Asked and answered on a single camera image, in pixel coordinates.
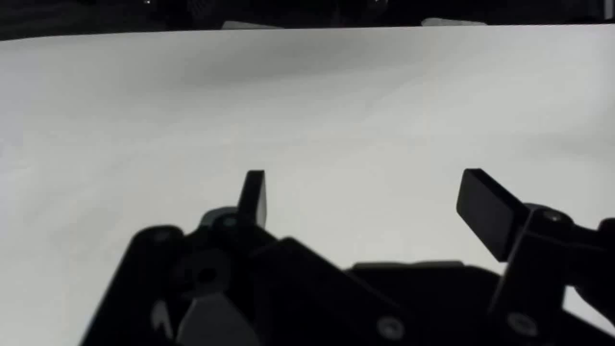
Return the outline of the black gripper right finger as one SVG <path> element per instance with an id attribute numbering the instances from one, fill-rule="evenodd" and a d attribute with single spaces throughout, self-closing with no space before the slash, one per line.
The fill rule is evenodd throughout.
<path id="1" fill-rule="evenodd" d="M 463 171 L 455 211 L 505 265 L 494 315 L 553 321 L 572 286 L 607 321 L 615 319 L 613 217 L 582 226 L 555 207 L 519 199 L 482 169 Z"/>

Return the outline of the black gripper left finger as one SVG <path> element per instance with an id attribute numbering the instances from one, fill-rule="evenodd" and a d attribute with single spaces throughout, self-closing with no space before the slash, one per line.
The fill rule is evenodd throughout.
<path id="1" fill-rule="evenodd" d="M 267 188 L 261 169 L 248 171 L 234 205 L 217 207 L 201 217 L 207 228 L 230 230 L 236 238 L 248 240 L 267 222 Z"/>

